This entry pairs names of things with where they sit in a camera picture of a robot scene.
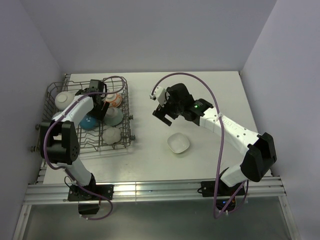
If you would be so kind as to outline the pale teal bowl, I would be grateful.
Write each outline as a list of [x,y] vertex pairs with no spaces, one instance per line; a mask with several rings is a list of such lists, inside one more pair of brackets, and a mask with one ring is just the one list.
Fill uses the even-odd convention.
[[117,126],[124,118],[123,112],[117,107],[109,107],[104,116],[104,123],[107,126]]

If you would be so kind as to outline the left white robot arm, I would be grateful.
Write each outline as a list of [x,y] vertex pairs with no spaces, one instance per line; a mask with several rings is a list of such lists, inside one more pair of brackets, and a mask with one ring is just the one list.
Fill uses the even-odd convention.
[[40,154],[53,170],[64,170],[71,179],[70,190],[82,200],[96,197],[98,188],[94,175],[80,160],[80,145],[76,128],[86,116],[102,121],[109,104],[103,101],[107,85],[90,80],[89,87],[79,90],[72,102],[58,116],[40,124]]

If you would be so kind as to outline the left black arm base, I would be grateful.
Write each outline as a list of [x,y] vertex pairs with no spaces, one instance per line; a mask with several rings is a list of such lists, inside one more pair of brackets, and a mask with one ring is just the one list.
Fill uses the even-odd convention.
[[[64,178],[64,184],[68,187],[67,201],[78,202],[78,213],[81,218],[98,221],[111,215],[114,209],[112,203],[114,194],[113,184],[96,184],[96,180],[92,175],[89,185],[79,186],[75,181],[67,183],[67,178],[71,180],[71,177],[66,176]],[[109,203],[110,210],[103,216],[94,217],[99,212],[102,201]]]

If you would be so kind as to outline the blue glazed bowl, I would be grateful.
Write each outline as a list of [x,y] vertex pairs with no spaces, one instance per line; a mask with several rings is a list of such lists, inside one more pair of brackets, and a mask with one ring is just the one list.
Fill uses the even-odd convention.
[[98,120],[87,114],[79,122],[79,127],[86,131],[93,130],[98,126],[99,126]]

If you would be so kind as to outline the small flower shaped dish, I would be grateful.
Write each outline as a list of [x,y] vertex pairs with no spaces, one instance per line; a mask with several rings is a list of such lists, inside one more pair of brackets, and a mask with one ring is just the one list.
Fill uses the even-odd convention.
[[121,130],[117,127],[109,126],[103,131],[102,139],[107,145],[115,144],[122,139]]

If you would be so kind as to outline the orange floral pattern bowl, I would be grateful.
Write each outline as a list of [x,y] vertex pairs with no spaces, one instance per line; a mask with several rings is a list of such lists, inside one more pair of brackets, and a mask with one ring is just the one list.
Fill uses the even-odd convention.
[[109,103],[109,107],[117,108],[122,103],[122,95],[119,93],[110,93],[106,95],[104,101]]

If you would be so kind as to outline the white square bowl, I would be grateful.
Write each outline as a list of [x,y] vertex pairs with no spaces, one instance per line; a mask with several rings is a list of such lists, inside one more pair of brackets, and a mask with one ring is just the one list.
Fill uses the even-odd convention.
[[190,141],[183,133],[177,132],[167,139],[167,145],[173,153],[181,154],[190,147]]

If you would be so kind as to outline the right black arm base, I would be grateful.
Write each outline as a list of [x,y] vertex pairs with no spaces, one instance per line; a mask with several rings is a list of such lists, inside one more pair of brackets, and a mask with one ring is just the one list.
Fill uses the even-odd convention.
[[[215,192],[215,180],[201,181],[200,188],[197,189],[197,192],[202,195],[202,197],[213,197]],[[231,197],[236,190],[240,187],[241,183],[236,184],[235,186],[228,187],[222,181],[218,182],[217,197]]]

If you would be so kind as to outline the plain white round bowl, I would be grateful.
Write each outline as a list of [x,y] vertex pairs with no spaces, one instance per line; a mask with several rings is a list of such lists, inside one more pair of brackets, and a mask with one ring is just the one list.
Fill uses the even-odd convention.
[[69,91],[60,92],[54,100],[55,106],[58,110],[65,110],[74,100],[75,95]]

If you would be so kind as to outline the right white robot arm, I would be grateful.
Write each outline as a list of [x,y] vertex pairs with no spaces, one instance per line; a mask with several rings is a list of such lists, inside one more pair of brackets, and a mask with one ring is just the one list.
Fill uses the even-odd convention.
[[216,183],[217,191],[222,195],[229,194],[234,186],[246,180],[260,182],[277,160],[274,138],[267,132],[259,134],[236,123],[218,112],[208,101],[195,100],[183,83],[168,88],[157,86],[150,98],[158,101],[153,115],[170,126],[173,120],[182,116],[221,137],[243,156],[243,161],[225,169]]

